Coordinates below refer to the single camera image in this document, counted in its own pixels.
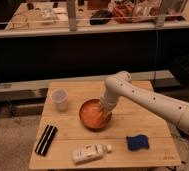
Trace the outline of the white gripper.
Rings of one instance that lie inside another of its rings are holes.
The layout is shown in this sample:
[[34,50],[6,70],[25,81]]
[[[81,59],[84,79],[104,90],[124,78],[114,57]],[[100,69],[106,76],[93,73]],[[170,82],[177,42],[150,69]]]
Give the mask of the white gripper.
[[105,112],[110,112],[116,107],[118,100],[118,95],[105,91],[100,97],[100,104]]

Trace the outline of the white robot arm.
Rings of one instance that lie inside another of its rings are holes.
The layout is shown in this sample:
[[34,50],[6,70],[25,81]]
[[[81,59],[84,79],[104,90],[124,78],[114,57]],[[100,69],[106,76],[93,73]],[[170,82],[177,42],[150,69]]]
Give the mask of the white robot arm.
[[[119,97],[122,96],[172,123],[189,135],[188,102],[134,86],[131,83],[131,75],[127,71],[108,76],[104,85],[105,91],[100,97],[100,104],[106,113],[116,107]],[[189,149],[185,171],[189,171]]]

